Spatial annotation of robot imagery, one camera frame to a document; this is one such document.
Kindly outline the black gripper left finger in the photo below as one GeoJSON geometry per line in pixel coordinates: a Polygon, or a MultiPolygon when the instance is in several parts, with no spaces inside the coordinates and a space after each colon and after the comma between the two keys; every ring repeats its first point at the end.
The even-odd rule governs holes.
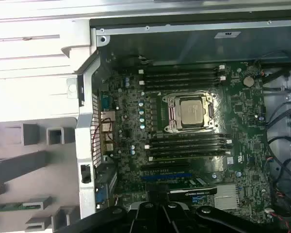
{"type": "Polygon", "coordinates": [[[127,211],[111,206],[75,223],[61,227],[57,233],[156,233],[158,208],[151,202],[134,202],[127,211]]]}

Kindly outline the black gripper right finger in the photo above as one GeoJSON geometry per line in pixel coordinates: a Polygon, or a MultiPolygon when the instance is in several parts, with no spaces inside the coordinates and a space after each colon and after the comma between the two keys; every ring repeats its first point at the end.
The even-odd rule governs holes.
{"type": "Polygon", "coordinates": [[[260,225],[212,206],[199,207],[194,214],[177,202],[162,206],[173,233],[289,233],[290,230],[260,225]]]}

